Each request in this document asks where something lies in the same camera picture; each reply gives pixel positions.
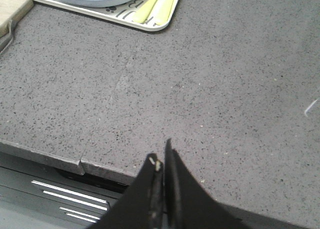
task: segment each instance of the white tray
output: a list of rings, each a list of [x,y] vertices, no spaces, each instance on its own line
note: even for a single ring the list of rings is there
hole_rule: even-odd
[[[55,0],[34,0],[36,2],[48,4],[54,7],[63,8],[73,12],[89,15],[92,17],[104,19],[107,21],[123,24],[129,27],[138,28],[144,31],[155,32],[164,29],[169,25],[169,22],[172,18],[172,15],[176,9],[176,5],[179,0],[174,0],[172,9],[168,18],[168,21],[163,25],[157,25],[154,21],[154,16],[157,14],[161,8],[164,0],[158,0],[150,13],[148,19],[145,23],[140,24],[132,21],[134,13],[146,2],[147,0],[131,0],[125,4],[111,6],[111,7],[102,7],[102,8],[90,8],[90,7],[81,7],[76,5],[69,5],[61,3]]]

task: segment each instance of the tray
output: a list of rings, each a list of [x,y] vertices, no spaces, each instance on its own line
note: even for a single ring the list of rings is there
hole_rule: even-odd
[[[157,14],[161,8],[164,0],[158,0],[155,4],[152,12],[150,13],[148,19],[145,23],[140,24],[132,21],[134,13],[147,1],[147,0],[131,0],[125,4],[102,7],[102,8],[91,8],[91,7],[82,7],[77,5],[69,5],[61,3],[55,0],[34,0],[36,2],[48,4],[54,7],[63,8],[73,12],[89,15],[92,17],[100,18],[103,20],[123,24],[129,27],[138,28],[144,31],[155,32],[160,31],[167,27],[170,23],[172,15],[176,9],[177,3],[179,0],[174,0],[172,4],[172,9],[169,15],[167,22],[163,25],[157,25],[154,22],[154,16]]]

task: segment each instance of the wooden cutting board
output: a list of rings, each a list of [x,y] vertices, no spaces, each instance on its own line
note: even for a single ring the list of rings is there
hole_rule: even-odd
[[[0,37],[8,32],[10,19],[19,22],[33,6],[32,0],[0,0]]]

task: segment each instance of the yellow utensil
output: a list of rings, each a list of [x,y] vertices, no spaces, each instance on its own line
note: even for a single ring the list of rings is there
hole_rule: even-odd
[[[132,21],[136,23],[144,23],[154,8],[156,2],[157,0],[148,0],[146,3],[144,3],[142,7],[133,15]]]
[[[154,21],[157,25],[163,25],[168,21],[172,4],[174,3],[174,0],[165,0],[161,9],[159,10],[158,14],[156,15]]]

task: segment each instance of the speckled quartz countertop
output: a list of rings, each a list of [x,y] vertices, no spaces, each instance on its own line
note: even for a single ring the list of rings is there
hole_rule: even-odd
[[[0,151],[130,183],[172,138],[219,202],[320,228],[319,52],[320,0],[180,0],[158,33],[36,4],[0,56]]]

